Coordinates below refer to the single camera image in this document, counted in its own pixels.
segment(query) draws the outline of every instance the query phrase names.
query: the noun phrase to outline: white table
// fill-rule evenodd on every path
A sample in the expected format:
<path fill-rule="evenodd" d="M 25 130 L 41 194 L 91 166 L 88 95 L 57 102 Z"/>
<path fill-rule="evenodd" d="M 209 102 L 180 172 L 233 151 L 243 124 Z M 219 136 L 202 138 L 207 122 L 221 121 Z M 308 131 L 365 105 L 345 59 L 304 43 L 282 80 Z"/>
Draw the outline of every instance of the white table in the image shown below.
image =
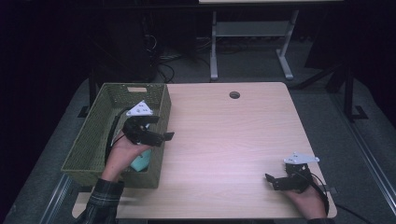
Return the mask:
<path fill-rule="evenodd" d="M 172 100 L 160 186 L 125 189 L 119 218 L 300 217 L 264 174 L 285 176 L 283 159 L 313 155 L 283 83 L 168 85 Z M 232 99 L 231 91 L 240 98 Z M 311 172 L 323 179 L 317 163 Z M 90 193 L 78 195 L 73 216 Z M 330 197 L 329 217 L 336 215 Z"/>

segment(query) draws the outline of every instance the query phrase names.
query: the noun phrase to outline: white tag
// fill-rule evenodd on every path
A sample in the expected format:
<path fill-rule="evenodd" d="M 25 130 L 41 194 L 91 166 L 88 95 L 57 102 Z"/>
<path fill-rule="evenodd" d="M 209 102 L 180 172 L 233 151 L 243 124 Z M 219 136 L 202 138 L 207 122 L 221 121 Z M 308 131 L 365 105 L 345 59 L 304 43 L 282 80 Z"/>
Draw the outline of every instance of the white tag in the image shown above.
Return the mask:
<path fill-rule="evenodd" d="M 126 116 L 132 117 L 132 116 L 151 116 L 152 110 L 149 108 L 148 105 L 146 105 L 145 101 L 141 101 L 139 104 L 134 106 L 134 108 L 130 109 L 128 112 L 126 112 Z"/>

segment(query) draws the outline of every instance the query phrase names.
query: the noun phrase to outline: white object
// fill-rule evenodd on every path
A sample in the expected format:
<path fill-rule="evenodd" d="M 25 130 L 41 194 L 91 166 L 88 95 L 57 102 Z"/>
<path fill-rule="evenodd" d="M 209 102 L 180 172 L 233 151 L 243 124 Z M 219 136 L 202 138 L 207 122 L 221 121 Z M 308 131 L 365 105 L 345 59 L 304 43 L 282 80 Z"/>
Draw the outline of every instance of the white object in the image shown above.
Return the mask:
<path fill-rule="evenodd" d="M 290 157 L 283 160 L 285 163 L 288 164 L 304 164 L 309 162 L 318 162 L 318 157 L 307 156 L 302 153 L 294 152 Z"/>
<path fill-rule="evenodd" d="M 126 112 L 126 116 L 151 116 L 153 115 L 152 110 L 146 105 L 145 101 L 141 101 L 139 104 L 134 106 L 134 108 L 130 109 Z"/>

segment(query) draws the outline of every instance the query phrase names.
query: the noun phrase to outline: hand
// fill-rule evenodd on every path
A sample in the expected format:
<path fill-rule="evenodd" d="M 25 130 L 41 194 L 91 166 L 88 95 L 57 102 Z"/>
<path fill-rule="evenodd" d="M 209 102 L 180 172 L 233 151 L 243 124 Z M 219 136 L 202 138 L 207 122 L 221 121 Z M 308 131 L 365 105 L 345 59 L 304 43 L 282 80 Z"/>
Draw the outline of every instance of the hand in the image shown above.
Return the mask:
<path fill-rule="evenodd" d="M 127 168 L 136 157 L 151 148 L 147 145 L 134 145 L 122 131 L 115 137 L 119 139 L 111 148 L 102 179 L 112 182 L 119 180 L 120 173 Z"/>
<path fill-rule="evenodd" d="M 293 190 L 285 190 L 283 192 L 307 220 L 327 217 L 324 203 L 312 186 L 309 186 L 302 193 L 297 193 Z"/>

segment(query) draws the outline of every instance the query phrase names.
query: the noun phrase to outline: woven basket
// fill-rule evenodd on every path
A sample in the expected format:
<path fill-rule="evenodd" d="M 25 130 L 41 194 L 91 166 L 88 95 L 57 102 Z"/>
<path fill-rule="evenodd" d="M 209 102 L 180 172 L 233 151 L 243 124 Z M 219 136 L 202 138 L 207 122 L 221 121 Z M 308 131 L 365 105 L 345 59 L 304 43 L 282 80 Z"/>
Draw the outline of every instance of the woven basket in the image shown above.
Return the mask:
<path fill-rule="evenodd" d="M 142 100 L 160 117 L 157 124 L 150 124 L 155 133 L 166 133 L 171 100 L 165 84 L 105 83 L 99 91 L 90 113 L 86 118 L 74 145 L 62 167 L 82 186 L 94 186 L 105 169 L 106 142 L 114 118 L 125 107 L 132 107 Z M 120 117 L 119 130 L 127 119 Z M 163 163 L 163 147 L 153 147 L 149 166 L 136 172 L 127 168 L 121 173 L 121 180 L 127 188 L 158 188 Z"/>

